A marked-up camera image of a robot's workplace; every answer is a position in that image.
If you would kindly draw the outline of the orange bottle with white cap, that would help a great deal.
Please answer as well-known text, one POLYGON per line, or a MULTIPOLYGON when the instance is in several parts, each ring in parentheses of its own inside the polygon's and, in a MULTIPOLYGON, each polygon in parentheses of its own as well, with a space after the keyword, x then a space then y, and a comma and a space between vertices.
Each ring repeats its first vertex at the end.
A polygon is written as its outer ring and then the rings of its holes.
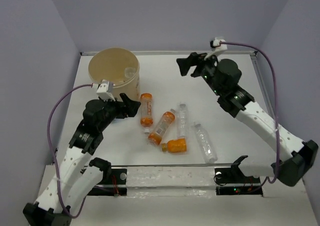
POLYGON ((150 134, 153 126, 153 97, 150 93, 143 93, 140 96, 140 125, 144 134, 150 134))

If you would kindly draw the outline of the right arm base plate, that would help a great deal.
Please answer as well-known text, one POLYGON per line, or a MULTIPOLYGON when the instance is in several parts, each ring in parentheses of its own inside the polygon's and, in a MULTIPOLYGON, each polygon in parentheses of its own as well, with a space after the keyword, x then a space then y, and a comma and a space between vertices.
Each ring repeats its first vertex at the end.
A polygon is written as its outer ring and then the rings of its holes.
POLYGON ((213 180, 216 184, 216 195, 260 195, 263 191, 260 188, 261 180, 253 176, 247 177, 241 171, 231 168, 216 168, 213 180))

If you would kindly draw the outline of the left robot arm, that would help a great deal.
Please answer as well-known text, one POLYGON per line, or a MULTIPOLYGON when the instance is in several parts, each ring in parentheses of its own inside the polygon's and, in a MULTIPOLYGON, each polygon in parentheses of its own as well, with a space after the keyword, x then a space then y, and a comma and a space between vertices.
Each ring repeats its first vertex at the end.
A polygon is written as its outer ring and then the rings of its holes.
POLYGON ((111 163, 93 157, 103 140, 102 133, 116 118, 135 117, 141 105, 125 93, 120 97, 120 101, 94 99, 86 103, 83 119, 55 175, 35 202, 23 209, 29 225, 70 225, 87 194, 98 183, 109 181, 111 163))

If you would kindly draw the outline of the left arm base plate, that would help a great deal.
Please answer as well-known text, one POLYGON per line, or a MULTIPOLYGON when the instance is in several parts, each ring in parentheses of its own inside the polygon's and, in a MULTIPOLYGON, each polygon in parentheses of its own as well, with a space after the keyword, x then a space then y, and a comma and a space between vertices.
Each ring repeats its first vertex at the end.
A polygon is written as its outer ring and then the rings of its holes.
POLYGON ((110 175, 103 174, 102 180, 92 188, 88 196, 127 196, 127 169, 112 168, 110 175))

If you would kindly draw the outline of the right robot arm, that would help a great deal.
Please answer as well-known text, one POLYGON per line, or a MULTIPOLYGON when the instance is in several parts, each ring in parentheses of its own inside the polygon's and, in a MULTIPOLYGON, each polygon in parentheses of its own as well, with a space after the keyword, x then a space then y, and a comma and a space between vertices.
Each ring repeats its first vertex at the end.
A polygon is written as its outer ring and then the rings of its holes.
POLYGON ((176 60, 180 74, 186 76, 195 67, 192 77, 202 77, 218 96, 220 107, 255 132, 276 153, 270 169, 247 169, 237 165, 230 169, 230 176, 241 182, 248 176, 266 176, 279 180, 286 186, 295 186, 313 166, 319 146, 313 141, 304 141, 276 123, 254 97, 239 85, 241 70, 231 59, 218 59, 206 53, 191 53, 187 58, 176 60))

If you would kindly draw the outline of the clear bottle blue green label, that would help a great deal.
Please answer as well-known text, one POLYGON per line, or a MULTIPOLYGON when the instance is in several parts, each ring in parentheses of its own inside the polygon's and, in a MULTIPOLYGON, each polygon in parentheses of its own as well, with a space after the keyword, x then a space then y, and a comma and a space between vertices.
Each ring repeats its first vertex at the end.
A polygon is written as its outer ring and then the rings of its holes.
POLYGON ((124 77, 129 80, 132 77, 134 77, 135 73, 136 73, 136 68, 132 68, 132 67, 127 67, 124 70, 124 77))

